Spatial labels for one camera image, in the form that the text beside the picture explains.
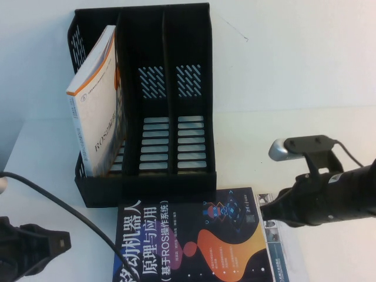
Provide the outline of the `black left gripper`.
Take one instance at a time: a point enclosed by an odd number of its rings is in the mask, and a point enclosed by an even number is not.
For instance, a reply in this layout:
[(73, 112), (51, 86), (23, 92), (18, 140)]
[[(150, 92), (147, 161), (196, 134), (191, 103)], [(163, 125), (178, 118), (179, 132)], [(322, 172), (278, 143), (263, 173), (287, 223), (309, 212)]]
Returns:
[[(47, 230), (36, 224), (18, 228), (11, 225), (8, 217), (1, 217), (1, 281), (19, 281), (37, 275), (70, 248), (67, 231)], [(21, 250), (26, 264), (19, 268)]]

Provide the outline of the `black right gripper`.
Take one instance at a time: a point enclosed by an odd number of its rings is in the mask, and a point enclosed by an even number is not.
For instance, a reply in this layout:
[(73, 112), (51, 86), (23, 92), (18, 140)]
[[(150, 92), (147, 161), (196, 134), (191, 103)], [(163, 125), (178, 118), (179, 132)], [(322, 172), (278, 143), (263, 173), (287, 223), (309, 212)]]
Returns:
[[(263, 220), (287, 221), (287, 225), (294, 228), (332, 223), (333, 215), (327, 206), (324, 191), (332, 175), (324, 173), (318, 178), (311, 174), (297, 176), (293, 187), (278, 193), (274, 200), (277, 204), (260, 207)], [(283, 206), (291, 206), (292, 214), (284, 210)]]

